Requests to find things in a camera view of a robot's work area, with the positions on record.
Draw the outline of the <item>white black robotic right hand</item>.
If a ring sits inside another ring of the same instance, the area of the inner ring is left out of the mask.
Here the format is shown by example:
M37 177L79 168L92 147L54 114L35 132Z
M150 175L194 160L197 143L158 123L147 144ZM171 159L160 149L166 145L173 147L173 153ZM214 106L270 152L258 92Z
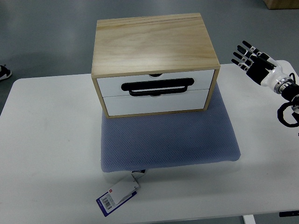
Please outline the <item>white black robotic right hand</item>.
M280 94L284 85L295 83L283 72L282 66L276 60L247 41L242 41L242 46L238 45L233 55L235 58L231 61L258 85L267 86Z

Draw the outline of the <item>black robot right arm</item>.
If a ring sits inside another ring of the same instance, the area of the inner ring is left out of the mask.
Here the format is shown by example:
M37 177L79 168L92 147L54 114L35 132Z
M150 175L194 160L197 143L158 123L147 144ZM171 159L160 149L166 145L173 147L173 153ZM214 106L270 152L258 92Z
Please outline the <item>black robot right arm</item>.
M282 104L277 110L277 117L281 124L286 127L298 127L299 126L299 86L293 82L291 78L283 78L279 80L275 87L274 91L277 94L287 100L286 103ZM284 111L291 107L293 110L292 116L297 121L296 123L290 124L284 119Z

